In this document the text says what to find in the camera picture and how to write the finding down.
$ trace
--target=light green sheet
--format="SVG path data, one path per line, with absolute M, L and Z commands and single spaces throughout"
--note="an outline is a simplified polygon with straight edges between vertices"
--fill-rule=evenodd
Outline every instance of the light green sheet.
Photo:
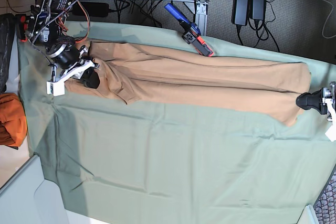
M 85 25 L 67 23 L 74 35 Z M 152 27 L 92 23 L 90 37 L 194 51 L 175 31 Z M 219 56 L 306 62 L 312 90 L 336 80 L 334 65 L 205 39 Z M 53 98 L 45 59 L 27 43 L 19 54 L 30 153 L 79 214 L 113 224 L 296 223 L 336 163 L 317 111 L 286 127 L 259 113 Z

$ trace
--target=motor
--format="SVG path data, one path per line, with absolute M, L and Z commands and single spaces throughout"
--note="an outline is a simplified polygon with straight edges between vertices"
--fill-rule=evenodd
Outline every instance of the motor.
M 100 81 L 91 58 L 85 56 L 86 47 L 76 48 L 79 42 L 67 36 L 65 26 L 68 11 L 77 0 L 35 0 L 30 7 L 31 15 L 16 15 L 17 36 L 29 41 L 48 59 L 51 66 L 51 80 L 47 82 L 47 93 L 54 96 L 65 93 L 64 82 L 69 78 L 79 79 L 86 87 L 96 89 Z M 45 53 L 37 47 L 44 47 Z M 63 71 L 56 77 L 56 69 Z
M 296 99 L 296 105 L 304 110 L 315 109 L 321 115 L 328 115 L 328 121 L 332 122 L 332 110 L 335 110 L 335 96 L 336 82 L 333 81 L 330 83 L 330 88 L 322 88 L 314 93 L 301 94 Z

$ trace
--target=orange fabric bundle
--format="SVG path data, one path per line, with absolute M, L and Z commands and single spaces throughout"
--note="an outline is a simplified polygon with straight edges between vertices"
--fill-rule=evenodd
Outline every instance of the orange fabric bundle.
M 0 95 L 0 145 L 19 147 L 27 135 L 27 121 L 16 94 Z

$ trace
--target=power adapter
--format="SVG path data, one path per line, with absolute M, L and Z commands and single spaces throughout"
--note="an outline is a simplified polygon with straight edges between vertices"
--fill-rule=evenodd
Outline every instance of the power adapter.
M 234 25 L 246 26 L 249 0 L 233 0 L 231 22 Z
M 81 4 L 87 10 L 90 17 L 106 18 L 109 13 L 113 12 L 107 3 L 81 2 Z M 83 10 L 77 4 L 73 6 L 71 12 L 76 16 L 85 16 Z
M 249 17 L 254 20 L 265 20 L 266 0 L 250 0 Z

